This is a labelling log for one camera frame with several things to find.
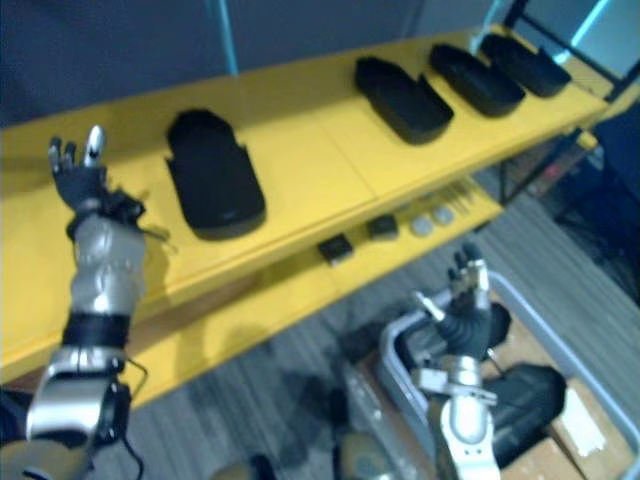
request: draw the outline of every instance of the wire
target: wire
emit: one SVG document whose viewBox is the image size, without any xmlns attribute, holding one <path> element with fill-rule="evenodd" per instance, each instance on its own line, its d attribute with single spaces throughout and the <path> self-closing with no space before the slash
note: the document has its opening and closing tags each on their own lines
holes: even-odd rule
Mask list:
<svg viewBox="0 0 640 480">
<path fill-rule="evenodd" d="M 127 449 L 127 452 L 129 452 L 129 455 L 131 455 L 131 458 L 133 458 L 138 464 L 138 476 L 136 477 L 136 480 L 142 480 L 142 476 L 144 475 L 144 461 L 142 460 L 142 457 L 140 457 L 138 452 L 133 449 L 126 435 L 122 437 L 122 444 L 124 445 L 124 448 Z"/>
<path fill-rule="evenodd" d="M 133 390 L 133 394 L 131 395 L 131 398 L 133 399 L 133 398 L 136 398 L 136 395 L 140 393 L 140 390 L 142 390 L 142 387 L 147 382 L 147 378 L 149 378 L 149 370 L 147 370 L 144 365 L 136 362 L 131 357 L 127 357 L 127 362 L 129 362 L 131 365 L 133 365 L 134 367 L 136 367 L 138 370 L 142 372 L 142 380 L 140 380 L 136 388 Z"/>
</svg>

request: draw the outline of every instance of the yellow shelf board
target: yellow shelf board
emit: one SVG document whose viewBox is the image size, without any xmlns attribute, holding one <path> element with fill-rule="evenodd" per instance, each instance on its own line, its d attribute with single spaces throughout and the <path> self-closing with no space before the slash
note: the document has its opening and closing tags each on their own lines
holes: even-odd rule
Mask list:
<svg viewBox="0 0 640 480">
<path fill-rule="evenodd" d="M 400 235 L 396 240 L 368 240 L 365 227 L 355 227 L 346 232 L 355 253 L 335 267 L 329 267 L 315 248 L 305 250 L 260 271 L 257 285 L 239 299 L 149 342 L 146 349 L 138 351 L 134 328 L 134 358 L 150 372 L 136 405 L 219 365 L 501 212 L 501 207 L 472 180 L 460 183 L 468 194 L 446 189 L 398 212 Z M 427 237 L 414 236 L 409 231 L 409 219 L 418 213 L 428 215 L 435 204 L 447 204 L 455 220 L 448 226 L 435 226 Z M 140 375 L 134 369 L 129 368 L 126 373 L 130 384 L 139 381 Z"/>
<path fill-rule="evenodd" d="M 401 202 L 498 161 L 597 115 L 605 104 L 567 87 L 486 119 L 432 72 L 437 42 L 465 44 L 469 32 L 391 44 L 219 77 L 54 115 L 2 131 L 2 375 L 42 365 L 60 339 L 74 274 L 64 227 L 71 214 L 52 185 L 46 147 L 53 134 L 81 141 L 91 125 L 109 135 L 111 183 L 143 198 L 149 240 L 147 295 L 135 322 L 307 249 Z M 455 110 L 444 135 L 424 146 L 394 137 L 356 90 L 355 60 L 377 55 L 413 75 L 425 70 Z M 267 200 L 267 221 L 243 237 L 197 239 L 180 212 L 165 165 L 165 132 L 177 112 L 198 106 L 227 119 L 248 146 Z"/>
</svg>

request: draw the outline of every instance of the gray carpet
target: gray carpet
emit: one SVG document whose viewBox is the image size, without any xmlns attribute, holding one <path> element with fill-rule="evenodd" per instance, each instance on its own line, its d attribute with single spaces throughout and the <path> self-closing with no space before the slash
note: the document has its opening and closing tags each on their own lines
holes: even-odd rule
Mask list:
<svg viewBox="0 0 640 480">
<path fill-rule="evenodd" d="M 491 185 L 492 177 L 482 175 Z M 579 352 L 623 408 L 640 419 L 640 311 L 548 217 L 521 196 L 470 237 Z M 415 287 L 437 290 L 462 239 L 300 321 L 232 361 L 133 412 L 130 437 L 149 479 L 207 479 L 263 452 L 278 478 L 332 478 L 327 391 L 340 365 L 375 347 Z M 101 452 L 91 479 L 135 478 L 121 445 Z"/>
</svg>

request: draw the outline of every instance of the plastic bin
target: plastic bin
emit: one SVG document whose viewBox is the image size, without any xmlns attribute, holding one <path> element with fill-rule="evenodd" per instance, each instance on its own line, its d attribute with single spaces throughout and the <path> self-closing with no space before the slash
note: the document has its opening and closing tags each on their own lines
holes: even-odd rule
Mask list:
<svg viewBox="0 0 640 480">
<path fill-rule="evenodd" d="M 576 377 L 582 381 L 625 437 L 635 454 L 635 460 L 622 478 L 625 480 L 640 478 L 640 456 L 638 455 L 640 431 L 638 426 L 609 395 L 564 340 L 529 305 L 520 292 L 496 272 L 490 272 L 489 278 L 494 292 L 531 331 L 538 342 L 545 347 L 561 373 L 566 378 Z M 433 300 L 442 308 L 450 302 L 451 294 L 448 290 L 444 290 L 433 297 Z M 427 424 L 428 401 L 411 382 L 409 372 L 404 368 L 394 346 L 396 339 L 402 332 L 424 318 L 422 312 L 414 311 L 398 318 L 385 328 L 380 340 L 380 362 L 377 374 L 422 447 L 431 458 L 435 458 L 435 446 Z"/>
</svg>

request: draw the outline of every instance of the robotic arm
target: robotic arm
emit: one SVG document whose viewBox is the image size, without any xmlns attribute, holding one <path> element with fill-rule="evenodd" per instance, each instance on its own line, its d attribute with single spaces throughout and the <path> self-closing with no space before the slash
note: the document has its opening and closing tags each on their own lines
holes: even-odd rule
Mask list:
<svg viewBox="0 0 640 480">
<path fill-rule="evenodd" d="M 416 303 L 433 318 L 447 341 L 450 355 L 444 359 L 444 370 L 417 369 L 412 380 L 430 395 L 429 424 L 443 478 L 498 480 L 489 411 L 497 397 L 482 388 L 480 370 L 491 343 L 489 274 L 474 245 L 466 244 L 455 260 L 457 270 L 449 271 L 453 299 L 446 312 L 421 292 L 414 292 Z"/>
<path fill-rule="evenodd" d="M 77 273 L 60 348 L 42 376 L 27 415 L 27 441 L 0 451 L 3 479 L 79 479 L 94 453 L 123 439 L 131 394 L 124 370 L 130 320 L 143 293 L 143 205 L 106 187 L 100 164 L 105 134 L 95 126 L 82 162 L 75 144 L 61 152 L 53 138 L 49 163 L 56 188 L 75 213 L 67 227 Z"/>
</svg>

